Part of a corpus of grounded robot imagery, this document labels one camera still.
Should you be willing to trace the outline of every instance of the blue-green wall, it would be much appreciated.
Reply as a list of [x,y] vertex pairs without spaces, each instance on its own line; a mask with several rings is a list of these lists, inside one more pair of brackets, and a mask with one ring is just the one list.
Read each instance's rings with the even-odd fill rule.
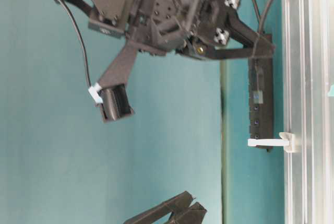
[[[257,0],[262,11],[267,0]],[[257,20],[251,0],[242,0],[240,18],[253,30]],[[274,64],[275,134],[283,131],[281,0],[275,0],[265,26],[272,33],[276,52]],[[226,224],[284,223],[283,150],[267,153],[247,147],[248,64],[247,60],[226,61],[224,66],[223,199]]]
[[[136,115],[103,124],[62,8],[0,4],[0,223],[123,223],[184,190],[221,223],[219,63],[140,55]],[[74,14],[96,80],[123,41]]]

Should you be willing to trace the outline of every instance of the screw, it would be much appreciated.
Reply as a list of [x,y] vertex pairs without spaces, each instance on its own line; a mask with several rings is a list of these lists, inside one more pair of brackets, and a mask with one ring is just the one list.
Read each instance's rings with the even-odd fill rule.
[[199,53],[199,54],[204,54],[204,47],[203,46],[199,46],[198,48],[197,48],[197,52]]

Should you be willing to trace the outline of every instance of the robotic arm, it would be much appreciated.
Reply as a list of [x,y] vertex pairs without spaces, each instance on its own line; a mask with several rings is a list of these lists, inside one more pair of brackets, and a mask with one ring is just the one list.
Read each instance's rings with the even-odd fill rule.
[[[134,112],[126,85],[138,52],[165,56],[176,51],[197,60],[268,58],[275,47],[239,20],[241,0],[64,0],[89,17],[89,28],[125,37],[126,44],[89,89],[103,120],[116,121]],[[242,49],[226,49],[230,39]]]

